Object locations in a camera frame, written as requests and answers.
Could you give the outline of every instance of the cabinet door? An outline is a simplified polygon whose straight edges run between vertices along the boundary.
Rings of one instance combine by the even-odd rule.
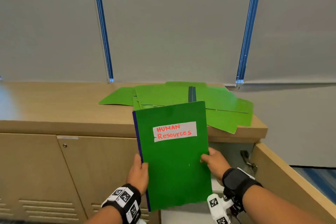
[[[255,177],[265,188],[325,223],[336,223],[336,205],[265,144],[254,146],[251,161],[258,166]]]
[[[0,219],[87,219],[55,135],[0,133],[0,176]]]
[[[101,203],[125,184],[133,158],[138,153],[135,138],[58,136],[66,163],[88,217],[98,212]],[[148,213],[141,200],[142,218],[159,222],[159,212]]]

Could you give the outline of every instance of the hand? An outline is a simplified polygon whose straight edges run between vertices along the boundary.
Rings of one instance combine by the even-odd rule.
[[[126,183],[136,187],[140,194],[143,195],[148,186],[148,179],[148,163],[141,164],[140,155],[135,154],[133,166],[128,173]]]
[[[202,154],[201,162],[206,162],[211,173],[216,177],[219,184],[223,185],[222,178],[226,170],[231,168],[223,155],[214,148],[209,147],[209,155]]]

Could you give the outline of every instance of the striped carpet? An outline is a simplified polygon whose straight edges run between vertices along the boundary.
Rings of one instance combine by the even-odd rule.
[[[336,205],[336,169],[293,167],[304,179]]]

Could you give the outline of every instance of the person's left hand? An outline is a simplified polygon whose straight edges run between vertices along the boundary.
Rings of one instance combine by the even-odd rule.
[[[148,186],[148,179],[148,163],[141,164],[140,155],[135,154],[133,166],[128,173],[126,183],[136,187],[140,194],[143,195]]]

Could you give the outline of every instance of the wooden countertop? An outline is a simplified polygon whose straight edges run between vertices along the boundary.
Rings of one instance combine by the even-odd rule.
[[[120,87],[140,84],[1,82],[0,133],[134,138],[132,106],[97,103]],[[250,128],[239,126],[235,134],[208,126],[209,140],[217,142],[256,142],[266,133],[255,115]]]

